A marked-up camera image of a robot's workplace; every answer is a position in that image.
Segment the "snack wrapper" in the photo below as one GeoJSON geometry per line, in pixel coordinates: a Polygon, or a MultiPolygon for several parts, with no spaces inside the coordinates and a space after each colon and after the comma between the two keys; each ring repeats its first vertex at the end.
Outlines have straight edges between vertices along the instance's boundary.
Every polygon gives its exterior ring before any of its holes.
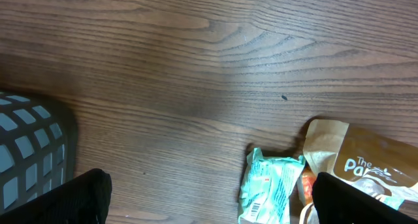
{"type": "Polygon", "coordinates": [[[289,196],[305,166],[305,159],[263,157],[260,148],[247,156],[241,185],[238,222],[290,223],[289,196]]]}
{"type": "Polygon", "coordinates": [[[297,181],[299,199],[304,205],[300,213],[299,224],[319,224],[318,213],[314,206],[312,191],[316,175],[307,165],[297,181]]]}
{"type": "Polygon", "coordinates": [[[329,174],[399,209],[418,202],[418,148],[336,120],[313,120],[303,154],[315,175],[329,174]]]}

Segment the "paper bag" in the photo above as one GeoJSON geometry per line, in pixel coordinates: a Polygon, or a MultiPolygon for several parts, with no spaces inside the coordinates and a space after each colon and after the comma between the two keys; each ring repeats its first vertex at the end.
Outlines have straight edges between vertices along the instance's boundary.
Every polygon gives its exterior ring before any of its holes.
{"type": "Polygon", "coordinates": [[[335,120],[313,120],[303,154],[329,174],[398,209],[418,202],[418,148],[335,120]]]}

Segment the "mint green wrapper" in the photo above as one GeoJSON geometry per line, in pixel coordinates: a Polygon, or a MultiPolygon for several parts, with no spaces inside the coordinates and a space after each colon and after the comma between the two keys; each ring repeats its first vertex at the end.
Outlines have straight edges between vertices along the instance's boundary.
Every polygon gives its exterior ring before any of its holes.
{"type": "Polygon", "coordinates": [[[263,157],[260,148],[247,156],[241,184],[238,222],[290,223],[289,196],[305,167],[305,158],[263,157]]]}

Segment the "wooden floor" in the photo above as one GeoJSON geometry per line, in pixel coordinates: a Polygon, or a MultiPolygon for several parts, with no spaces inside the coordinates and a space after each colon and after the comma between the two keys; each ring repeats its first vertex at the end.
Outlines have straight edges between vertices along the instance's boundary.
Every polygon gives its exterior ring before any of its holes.
{"type": "Polygon", "coordinates": [[[248,144],[321,116],[418,146],[417,1],[0,0],[0,86],[75,111],[107,223],[236,223],[248,144]]]}

